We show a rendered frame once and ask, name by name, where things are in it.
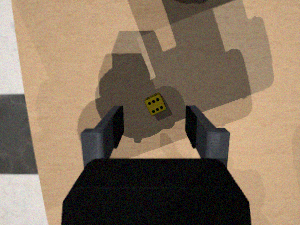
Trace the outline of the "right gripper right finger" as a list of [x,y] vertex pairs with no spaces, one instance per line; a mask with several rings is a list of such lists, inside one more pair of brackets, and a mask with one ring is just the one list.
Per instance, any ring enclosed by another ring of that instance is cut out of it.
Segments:
[[218,159],[227,168],[230,132],[226,128],[216,128],[195,105],[186,105],[185,132],[200,158]]

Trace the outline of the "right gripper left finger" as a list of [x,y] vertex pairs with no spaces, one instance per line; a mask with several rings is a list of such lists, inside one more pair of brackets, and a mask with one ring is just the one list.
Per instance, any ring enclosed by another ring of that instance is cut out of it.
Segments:
[[113,106],[95,128],[85,128],[80,133],[84,168],[94,159],[110,158],[123,133],[123,106]]

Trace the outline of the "yellow die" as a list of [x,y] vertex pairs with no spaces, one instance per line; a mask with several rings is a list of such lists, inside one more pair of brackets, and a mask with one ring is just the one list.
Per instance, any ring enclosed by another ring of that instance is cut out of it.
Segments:
[[145,99],[145,104],[151,114],[151,116],[156,115],[164,110],[166,110],[166,105],[162,99],[161,94],[158,92]]

